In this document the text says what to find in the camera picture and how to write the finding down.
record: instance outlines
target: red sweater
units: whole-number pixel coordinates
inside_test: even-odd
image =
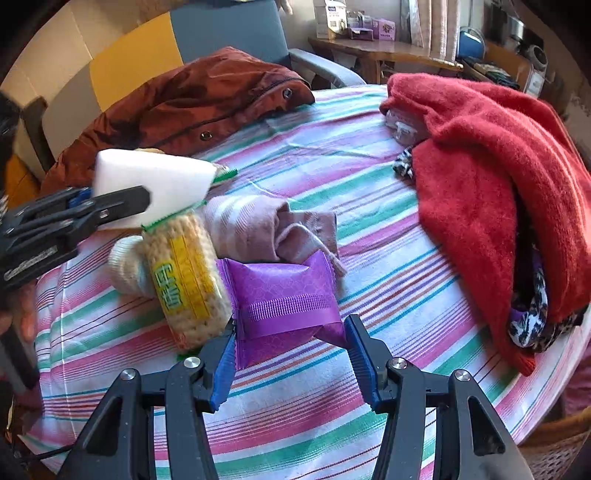
[[[521,92],[428,74],[396,74],[382,113],[424,118],[413,149],[420,221],[456,264],[500,353],[520,372],[533,355],[507,334],[517,216],[513,188],[538,236],[548,321],[591,300],[591,177],[561,120]]]

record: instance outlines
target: biscuit package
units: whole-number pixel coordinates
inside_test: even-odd
[[[142,236],[154,287],[180,350],[221,335],[232,308],[198,213],[173,214],[145,227]]]

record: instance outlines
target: metal screw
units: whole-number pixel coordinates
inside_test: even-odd
[[[133,378],[135,378],[136,373],[137,372],[135,368],[126,368],[119,374],[119,378],[121,380],[132,380]]]
[[[183,365],[187,368],[197,368],[201,365],[201,359],[198,356],[190,356],[184,360]]]
[[[460,382],[467,382],[472,378],[472,376],[466,370],[456,370],[453,375],[460,381]]]
[[[408,366],[408,362],[399,356],[395,356],[391,360],[388,360],[388,368],[395,370],[404,370]]]

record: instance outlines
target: striped tablecloth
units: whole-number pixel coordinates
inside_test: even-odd
[[[316,104],[245,128],[201,155],[240,171],[212,194],[286,197],[293,209],[334,210],[349,274],[342,317],[361,315],[392,353],[429,372],[470,371],[515,440],[541,420],[590,338],[584,325],[537,357],[529,378],[502,361],[466,300],[460,278],[418,223],[413,188],[391,162],[402,148],[378,105],[385,88],[316,92]],[[155,301],[119,295],[105,262],[122,232],[103,231],[38,284],[44,415],[24,440],[34,452],[74,441],[125,367],[140,373],[177,361]],[[159,478],[169,478],[165,412],[155,417]],[[426,411],[422,478],[433,468],[435,412]],[[346,352],[318,340],[237,373],[230,397],[206,426],[223,479],[369,479],[385,416],[369,410]],[[48,460],[56,469],[63,456]]]

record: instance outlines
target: jacket zipper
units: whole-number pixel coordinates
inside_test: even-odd
[[[155,144],[152,144],[152,146],[150,148],[158,148],[158,147],[170,142],[171,140],[174,140],[175,138],[184,135],[185,133],[187,133],[195,128],[202,127],[203,125],[213,124],[215,122],[219,122],[220,120],[225,120],[226,118],[229,118],[229,117],[235,115],[236,113],[240,112],[241,110],[244,110],[245,108],[251,106],[254,102],[256,102],[259,98],[261,98],[263,95],[265,95],[270,90],[273,90],[274,88],[279,87],[279,85],[282,85],[283,83],[291,82],[293,80],[298,80],[299,82],[303,82],[308,86],[308,88],[310,88],[310,85],[308,84],[308,82],[302,78],[299,78],[299,77],[287,77],[282,80],[277,80],[276,82],[273,82],[272,84],[263,88],[259,93],[257,93],[253,98],[251,98],[247,103],[234,109],[232,112],[227,113],[226,115],[218,116],[217,118],[213,118],[208,121],[197,122],[196,124],[189,125],[188,127],[185,127],[182,130],[179,130],[175,134],[170,135],[169,137],[167,137],[163,140],[160,140],[160,141],[156,142]]]

